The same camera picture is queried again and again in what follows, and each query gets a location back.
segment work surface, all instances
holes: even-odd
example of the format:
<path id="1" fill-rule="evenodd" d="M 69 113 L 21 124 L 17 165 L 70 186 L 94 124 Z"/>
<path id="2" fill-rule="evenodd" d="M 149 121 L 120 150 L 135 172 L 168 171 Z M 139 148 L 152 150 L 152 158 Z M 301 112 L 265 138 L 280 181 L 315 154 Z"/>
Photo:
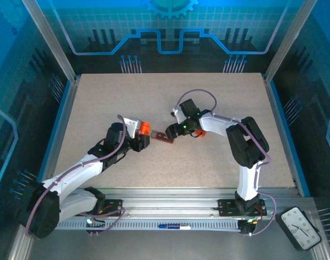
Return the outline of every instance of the work surface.
<path id="1" fill-rule="evenodd" d="M 55 174 L 77 163 L 99 140 L 117 115 L 139 118 L 164 132 L 176 120 L 170 115 L 186 91 L 203 88 L 218 100 L 215 113 L 233 118 L 252 116 L 270 147 L 273 162 L 261 169 L 261 187 L 293 187 L 261 74 L 83 74 L 60 150 Z M 203 92 L 188 94 L 201 109 L 214 101 Z M 228 139 L 214 133 L 204 138 L 181 136 L 174 144 L 151 139 L 140 153 L 127 156 L 84 187 L 237 187 L 238 164 Z"/>

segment enclosure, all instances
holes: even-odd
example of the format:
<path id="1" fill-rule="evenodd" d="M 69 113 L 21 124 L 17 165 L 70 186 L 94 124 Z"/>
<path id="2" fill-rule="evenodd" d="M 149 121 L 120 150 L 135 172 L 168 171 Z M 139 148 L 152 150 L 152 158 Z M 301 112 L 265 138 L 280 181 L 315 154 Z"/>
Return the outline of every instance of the enclosure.
<path id="1" fill-rule="evenodd" d="M 241 219 L 216 210 L 234 198 L 238 164 L 212 133 L 151 139 L 85 182 L 122 199 L 113 231 L 90 238 L 74 217 L 47 238 L 25 235 L 14 209 L 26 176 L 43 181 L 76 164 L 118 114 L 165 132 L 190 89 L 212 92 L 217 114 L 255 118 L 269 143 L 259 187 L 277 208 L 261 196 L 258 226 L 297 206 L 320 244 L 296 251 L 276 222 L 251 238 L 216 231 Z M 186 97 L 213 106 L 205 93 Z M 192 230 L 157 230 L 164 222 Z M 330 259 L 330 0 L 0 0 L 0 259 L 154 256 Z"/>

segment clock hand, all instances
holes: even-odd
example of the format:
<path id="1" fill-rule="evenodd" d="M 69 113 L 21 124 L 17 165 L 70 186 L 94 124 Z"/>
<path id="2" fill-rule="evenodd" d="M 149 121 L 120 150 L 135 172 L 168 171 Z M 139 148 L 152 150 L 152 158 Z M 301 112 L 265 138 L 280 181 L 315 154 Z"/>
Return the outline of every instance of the clock hand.
<path id="1" fill-rule="evenodd" d="M 301 230 L 303 233 L 305 233 L 303 229 L 300 229 L 300 230 Z M 305 235 L 308 236 L 307 233 L 305 233 Z"/>

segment glass wall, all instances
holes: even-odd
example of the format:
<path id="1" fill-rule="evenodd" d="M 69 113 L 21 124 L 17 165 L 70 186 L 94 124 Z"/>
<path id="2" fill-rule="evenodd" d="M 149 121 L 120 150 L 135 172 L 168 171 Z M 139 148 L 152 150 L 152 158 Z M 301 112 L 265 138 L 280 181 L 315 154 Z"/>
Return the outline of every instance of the glass wall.
<path id="1" fill-rule="evenodd" d="M 265 72 L 301 3 L 39 0 L 78 74 Z"/>
<path id="2" fill-rule="evenodd" d="M 66 82 L 21 0 L 0 1 L 0 259 L 18 227 L 25 176 L 40 171 Z"/>
<path id="3" fill-rule="evenodd" d="M 275 75 L 274 83 L 311 195 L 318 209 L 328 208 L 330 0 L 318 0 Z M 323 217 L 326 218 L 324 224 L 330 224 L 330 215 Z"/>

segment orange gripper part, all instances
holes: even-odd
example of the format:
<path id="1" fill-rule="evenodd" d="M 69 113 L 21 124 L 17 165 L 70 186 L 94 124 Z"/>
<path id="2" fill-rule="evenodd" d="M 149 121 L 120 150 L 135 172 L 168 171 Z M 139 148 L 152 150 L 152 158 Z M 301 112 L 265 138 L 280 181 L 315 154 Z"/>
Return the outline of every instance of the orange gripper part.
<path id="1" fill-rule="evenodd" d="M 206 131 L 205 130 L 196 129 L 196 135 L 199 135 L 199 137 L 204 137 L 206 135 Z"/>
<path id="2" fill-rule="evenodd" d="M 140 134 L 149 135 L 150 133 L 150 123 L 142 122 L 139 128 Z"/>

